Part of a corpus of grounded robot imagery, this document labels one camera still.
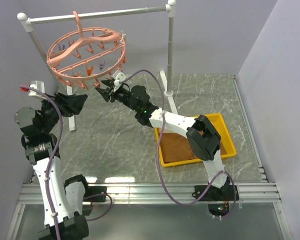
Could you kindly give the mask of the pink round clip hanger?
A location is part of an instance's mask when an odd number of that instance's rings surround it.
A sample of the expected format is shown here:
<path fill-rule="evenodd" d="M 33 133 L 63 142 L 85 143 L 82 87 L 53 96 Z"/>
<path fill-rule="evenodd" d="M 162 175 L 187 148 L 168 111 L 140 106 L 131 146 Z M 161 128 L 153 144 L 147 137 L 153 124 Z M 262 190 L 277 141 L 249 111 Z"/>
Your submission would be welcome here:
<path fill-rule="evenodd" d="M 57 39 L 46 54 L 47 66 L 52 74 L 65 86 L 75 85 L 87 90 L 89 85 L 100 87 L 101 77 L 111 76 L 123 69 L 126 42 L 120 43 L 120 32 L 105 27 L 82 27 L 76 11 L 74 22 L 77 30 Z M 99 62 L 107 60 L 102 71 Z M 87 76 L 85 64 L 94 65 L 91 76 Z"/>

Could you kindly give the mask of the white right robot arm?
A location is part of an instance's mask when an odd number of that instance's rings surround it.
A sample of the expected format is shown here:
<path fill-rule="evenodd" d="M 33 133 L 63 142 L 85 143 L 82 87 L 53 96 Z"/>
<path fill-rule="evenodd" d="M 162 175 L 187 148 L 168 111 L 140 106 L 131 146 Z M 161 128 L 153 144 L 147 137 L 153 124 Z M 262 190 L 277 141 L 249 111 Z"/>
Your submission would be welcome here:
<path fill-rule="evenodd" d="M 106 102 L 118 101 L 135 113 L 143 126 L 160 128 L 187 139 L 192 153 L 200 159 L 208 175 L 208 185 L 197 201 L 237 201 L 237 186 L 225 172 L 221 158 L 221 136 L 205 115 L 187 117 L 153 105 L 146 88 L 135 85 L 132 89 L 115 86 L 114 81 L 103 81 L 105 89 L 97 88 Z"/>

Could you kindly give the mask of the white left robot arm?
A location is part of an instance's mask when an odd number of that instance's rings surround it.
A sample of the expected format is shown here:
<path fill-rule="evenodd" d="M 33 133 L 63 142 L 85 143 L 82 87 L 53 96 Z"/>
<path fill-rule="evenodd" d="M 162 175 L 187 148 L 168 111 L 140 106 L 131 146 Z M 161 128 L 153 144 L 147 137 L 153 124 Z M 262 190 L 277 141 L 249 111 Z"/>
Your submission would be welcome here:
<path fill-rule="evenodd" d="M 40 240 L 82 240 L 89 235 L 83 215 L 83 201 L 91 195 L 86 178 L 79 174 L 62 180 L 60 137 L 51 133 L 63 117 L 79 115 L 86 94 L 64 95 L 56 92 L 42 100 L 41 109 L 23 107 L 14 115 L 21 132 L 25 156 L 38 178 L 44 206 L 44 229 Z"/>

